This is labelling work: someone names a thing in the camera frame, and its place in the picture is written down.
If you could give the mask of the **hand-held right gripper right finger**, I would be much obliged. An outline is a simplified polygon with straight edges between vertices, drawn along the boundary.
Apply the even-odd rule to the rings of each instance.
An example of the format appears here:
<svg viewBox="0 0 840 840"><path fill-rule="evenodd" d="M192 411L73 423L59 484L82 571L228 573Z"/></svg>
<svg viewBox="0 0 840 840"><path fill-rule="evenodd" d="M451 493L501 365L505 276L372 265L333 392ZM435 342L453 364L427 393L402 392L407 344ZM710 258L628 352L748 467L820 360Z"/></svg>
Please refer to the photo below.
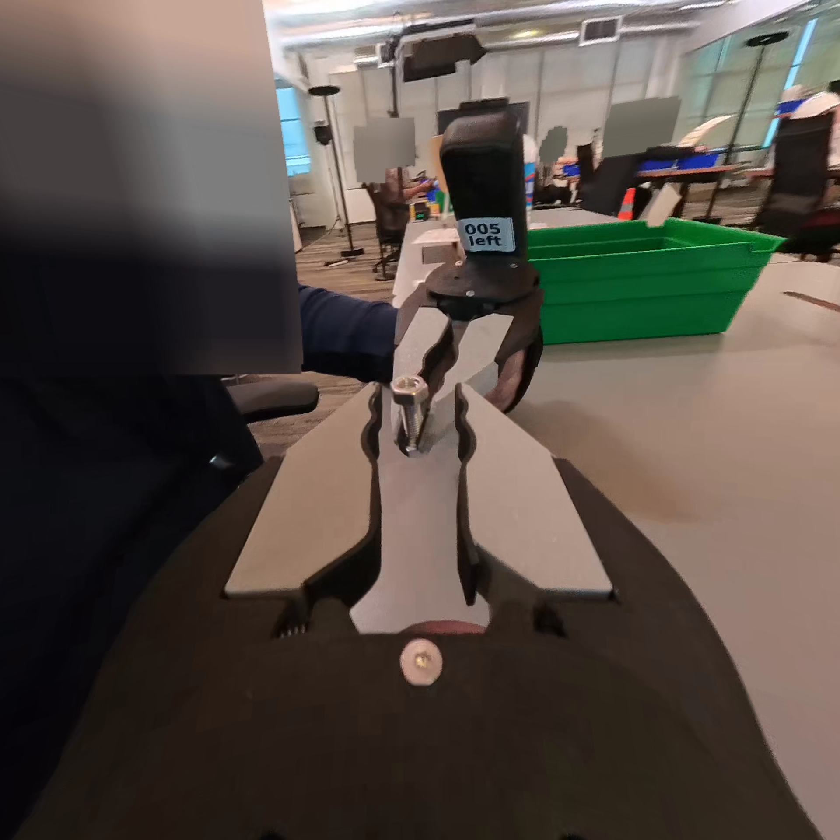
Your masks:
<svg viewBox="0 0 840 840"><path fill-rule="evenodd" d="M467 384L455 390L465 601L603 600L614 587L552 453Z"/></svg>

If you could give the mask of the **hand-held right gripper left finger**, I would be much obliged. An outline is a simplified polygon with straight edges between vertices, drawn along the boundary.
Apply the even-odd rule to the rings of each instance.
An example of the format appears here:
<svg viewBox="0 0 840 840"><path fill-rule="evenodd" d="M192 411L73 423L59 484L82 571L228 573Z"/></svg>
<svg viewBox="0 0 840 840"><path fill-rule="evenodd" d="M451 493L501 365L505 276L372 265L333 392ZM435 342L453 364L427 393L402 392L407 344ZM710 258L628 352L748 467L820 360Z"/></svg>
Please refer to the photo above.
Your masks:
<svg viewBox="0 0 840 840"><path fill-rule="evenodd" d="M382 387L369 384L286 452L225 584L229 598L355 606L382 566Z"/></svg>

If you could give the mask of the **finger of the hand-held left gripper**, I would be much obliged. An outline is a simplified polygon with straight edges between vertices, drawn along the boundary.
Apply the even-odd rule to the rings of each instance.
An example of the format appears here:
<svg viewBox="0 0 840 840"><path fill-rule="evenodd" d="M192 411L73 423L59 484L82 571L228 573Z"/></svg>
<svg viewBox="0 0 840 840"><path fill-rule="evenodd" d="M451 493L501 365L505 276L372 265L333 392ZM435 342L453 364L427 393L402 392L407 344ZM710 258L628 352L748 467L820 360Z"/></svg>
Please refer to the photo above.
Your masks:
<svg viewBox="0 0 840 840"><path fill-rule="evenodd" d="M455 388L467 385L480 396L498 384L497 353L508 335L513 317L484 317L456 330L455 362L433 394L419 451L429 452L455 425Z"/></svg>
<svg viewBox="0 0 840 840"><path fill-rule="evenodd" d="M395 346L392 384L418 377L428 389L442 389L455 362L453 322L436 308L419 308Z"/></svg>

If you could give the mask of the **silver bolt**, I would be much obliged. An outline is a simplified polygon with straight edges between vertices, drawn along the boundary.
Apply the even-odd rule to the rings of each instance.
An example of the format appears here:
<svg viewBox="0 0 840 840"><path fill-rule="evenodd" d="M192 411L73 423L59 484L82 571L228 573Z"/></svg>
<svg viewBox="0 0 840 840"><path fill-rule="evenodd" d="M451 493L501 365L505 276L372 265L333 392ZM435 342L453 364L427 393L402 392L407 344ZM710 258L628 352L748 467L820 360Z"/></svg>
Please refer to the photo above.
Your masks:
<svg viewBox="0 0 840 840"><path fill-rule="evenodd" d="M398 403L396 411L395 443L397 447L406 457L419 455L427 417L425 403Z"/></svg>

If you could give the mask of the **green plastic bin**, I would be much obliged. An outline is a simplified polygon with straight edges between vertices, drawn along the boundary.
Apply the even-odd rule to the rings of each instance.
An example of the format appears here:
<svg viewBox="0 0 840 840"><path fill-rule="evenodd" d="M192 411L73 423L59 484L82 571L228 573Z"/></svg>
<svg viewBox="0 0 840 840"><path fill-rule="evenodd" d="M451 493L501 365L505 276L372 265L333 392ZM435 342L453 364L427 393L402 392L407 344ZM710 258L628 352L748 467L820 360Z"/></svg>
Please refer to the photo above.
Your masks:
<svg viewBox="0 0 840 840"><path fill-rule="evenodd" d="M545 344L725 333L782 237L670 217L528 233Z"/></svg>

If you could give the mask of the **person's left forearm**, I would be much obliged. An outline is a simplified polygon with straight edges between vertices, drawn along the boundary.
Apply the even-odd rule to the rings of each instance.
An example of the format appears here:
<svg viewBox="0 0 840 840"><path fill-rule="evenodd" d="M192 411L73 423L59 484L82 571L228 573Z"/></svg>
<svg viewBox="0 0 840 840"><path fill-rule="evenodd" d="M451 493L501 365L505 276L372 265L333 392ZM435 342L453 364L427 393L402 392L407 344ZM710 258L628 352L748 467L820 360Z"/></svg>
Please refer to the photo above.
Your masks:
<svg viewBox="0 0 840 840"><path fill-rule="evenodd" d="M304 372L388 385L398 310L386 301L298 286Z"/></svg>

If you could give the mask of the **person's left hand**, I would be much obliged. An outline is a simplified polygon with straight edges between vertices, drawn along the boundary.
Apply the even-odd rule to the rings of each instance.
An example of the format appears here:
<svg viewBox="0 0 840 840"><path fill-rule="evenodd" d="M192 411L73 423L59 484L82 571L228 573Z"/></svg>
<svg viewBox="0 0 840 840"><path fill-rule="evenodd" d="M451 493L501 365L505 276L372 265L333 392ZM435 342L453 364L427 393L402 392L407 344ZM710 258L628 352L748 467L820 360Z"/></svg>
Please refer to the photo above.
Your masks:
<svg viewBox="0 0 840 840"><path fill-rule="evenodd" d="M532 369L529 351L519 350L506 359L501 366L496 388L487 395L488 401L504 414L509 413L522 399L528 389Z"/></svg>

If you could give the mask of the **person's black chair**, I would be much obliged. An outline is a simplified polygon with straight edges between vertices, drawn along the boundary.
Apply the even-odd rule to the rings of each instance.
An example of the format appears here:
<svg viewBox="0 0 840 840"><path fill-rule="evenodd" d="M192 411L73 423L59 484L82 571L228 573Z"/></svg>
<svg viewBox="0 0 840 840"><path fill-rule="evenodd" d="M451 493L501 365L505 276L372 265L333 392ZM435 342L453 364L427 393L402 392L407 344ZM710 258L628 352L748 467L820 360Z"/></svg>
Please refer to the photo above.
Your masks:
<svg viewBox="0 0 840 840"><path fill-rule="evenodd" d="M228 385L227 392L247 425L309 414L319 404L319 389L309 381L286 379Z"/></svg>

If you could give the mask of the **black studio light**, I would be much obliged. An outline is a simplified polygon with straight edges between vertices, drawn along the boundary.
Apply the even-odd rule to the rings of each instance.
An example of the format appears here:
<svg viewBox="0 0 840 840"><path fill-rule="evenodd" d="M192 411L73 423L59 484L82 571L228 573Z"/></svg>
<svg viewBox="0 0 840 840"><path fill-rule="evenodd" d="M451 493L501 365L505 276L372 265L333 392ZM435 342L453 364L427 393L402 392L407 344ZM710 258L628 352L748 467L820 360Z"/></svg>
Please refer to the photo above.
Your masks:
<svg viewBox="0 0 840 840"><path fill-rule="evenodd" d="M471 32L414 39L393 37L376 49L378 67L394 69L404 82L454 75L459 63L474 66L487 54Z"/></svg>

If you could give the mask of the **black floor lamp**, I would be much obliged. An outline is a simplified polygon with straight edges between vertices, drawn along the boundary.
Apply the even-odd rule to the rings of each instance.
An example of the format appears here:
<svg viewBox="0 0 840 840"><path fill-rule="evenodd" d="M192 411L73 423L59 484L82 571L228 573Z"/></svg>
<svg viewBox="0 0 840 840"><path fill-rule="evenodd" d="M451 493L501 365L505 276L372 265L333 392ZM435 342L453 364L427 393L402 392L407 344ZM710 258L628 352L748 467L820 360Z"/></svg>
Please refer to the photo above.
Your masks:
<svg viewBox="0 0 840 840"><path fill-rule="evenodd" d="M782 92L790 86L794 52L795 37L787 27L722 40L702 115L726 117L710 130L710 134L726 132L711 145L721 150L718 163L726 171L717 173L706 219L713 216L719 192L738 172L742 157L770 145Z"/></svg>
<svg viewBox="0 0 840 840"><path fill-rule="evenodd" d="M331 259L324 264L327 268L347 265L364 254L364 249L356 247L354 244L352 223L350 221L346 195L344 194L339 150L330 111L330 99L338 95L339 92L340 88L334 85L318 85L308 89L308 95L311 98L322 101L325 122L321 121L315 124L313 126L313 133L315 140L325 149L329 149L332 155L332 185L335 188L335 195L338 197L336 199L337 218L342 223L347 240L346 248L340 251L339 257Z"/></svg>

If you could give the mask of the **white hanging sheet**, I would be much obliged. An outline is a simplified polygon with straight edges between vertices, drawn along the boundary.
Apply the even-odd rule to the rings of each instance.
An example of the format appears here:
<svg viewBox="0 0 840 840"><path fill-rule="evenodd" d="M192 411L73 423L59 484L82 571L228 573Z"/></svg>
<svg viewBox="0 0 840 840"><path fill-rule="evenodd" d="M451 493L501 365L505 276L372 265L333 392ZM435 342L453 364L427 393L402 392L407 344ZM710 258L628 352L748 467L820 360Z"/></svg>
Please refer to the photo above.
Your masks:
<svg viewBox="0 0 840 840"><path fill-rule="evenodd" d="M652 195L642 218L649 228L661 227L672 217L681 201L679 185L667 182Z"/></svg>

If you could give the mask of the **blue plastic bin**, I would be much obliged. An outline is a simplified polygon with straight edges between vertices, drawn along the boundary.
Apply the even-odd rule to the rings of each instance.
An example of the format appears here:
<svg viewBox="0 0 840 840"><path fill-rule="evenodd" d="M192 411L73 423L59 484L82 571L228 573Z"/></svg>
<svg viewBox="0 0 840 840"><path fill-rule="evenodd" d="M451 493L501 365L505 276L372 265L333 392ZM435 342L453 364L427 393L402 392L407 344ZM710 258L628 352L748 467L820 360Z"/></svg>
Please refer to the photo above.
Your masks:
<svg viewBox="0 0 840 840"><path fill-rule="evenodd" d="M637 168L637 173L664 172L676 170L678 172L706 170L718 166L721 153L712 152L704 154L693 154L673 160L650 159L643 161Z"/></svg>

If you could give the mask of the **person's body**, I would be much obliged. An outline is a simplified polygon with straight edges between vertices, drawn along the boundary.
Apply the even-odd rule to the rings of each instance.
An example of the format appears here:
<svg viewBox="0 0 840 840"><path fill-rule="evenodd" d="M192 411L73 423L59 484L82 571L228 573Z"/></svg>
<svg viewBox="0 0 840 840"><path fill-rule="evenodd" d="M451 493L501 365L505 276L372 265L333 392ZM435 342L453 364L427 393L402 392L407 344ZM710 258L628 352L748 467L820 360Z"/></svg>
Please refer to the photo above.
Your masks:
<svg viewBox="0 0 840 840"><path fill-rule="evenodd" d="M263 458L219 375L3 376L1 824L15 835L146 585Z"/></svg>

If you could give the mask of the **black office chair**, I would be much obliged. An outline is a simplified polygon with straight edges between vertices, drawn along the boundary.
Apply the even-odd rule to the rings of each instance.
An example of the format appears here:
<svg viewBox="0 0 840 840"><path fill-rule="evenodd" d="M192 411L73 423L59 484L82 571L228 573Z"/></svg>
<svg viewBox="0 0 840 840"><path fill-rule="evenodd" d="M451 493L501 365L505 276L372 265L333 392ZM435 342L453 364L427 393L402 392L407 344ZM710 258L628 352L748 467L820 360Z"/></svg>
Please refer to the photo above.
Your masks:
<svg viewBox="0 0 840 840"><path fill-rule="evenodd" d="M750 229L783 239L779 252L831 261L839 244L838 202L826 193L838 184L830 176L828 155L834 126L833 112L804 119L788 119L780 129L773 174Z"/></svg>

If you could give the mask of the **large black wall screen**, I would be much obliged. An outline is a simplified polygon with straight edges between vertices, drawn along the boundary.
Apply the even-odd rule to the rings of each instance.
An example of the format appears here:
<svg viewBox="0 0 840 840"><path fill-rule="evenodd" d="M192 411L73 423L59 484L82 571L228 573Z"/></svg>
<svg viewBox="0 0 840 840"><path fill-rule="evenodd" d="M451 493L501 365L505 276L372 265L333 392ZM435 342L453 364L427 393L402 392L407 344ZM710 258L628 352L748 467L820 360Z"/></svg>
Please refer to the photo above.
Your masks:
<svg viewBox="0 0 840 840"><path fill-rule="evenodd" d="M453 121L468 112L487 113L494 111L505 111L515 116L520 130L526 133L529 129L529 108L529 103L526 101L510 102L508 98L462 101L456 108L437 111L436 135L444 134Z"/></svg>

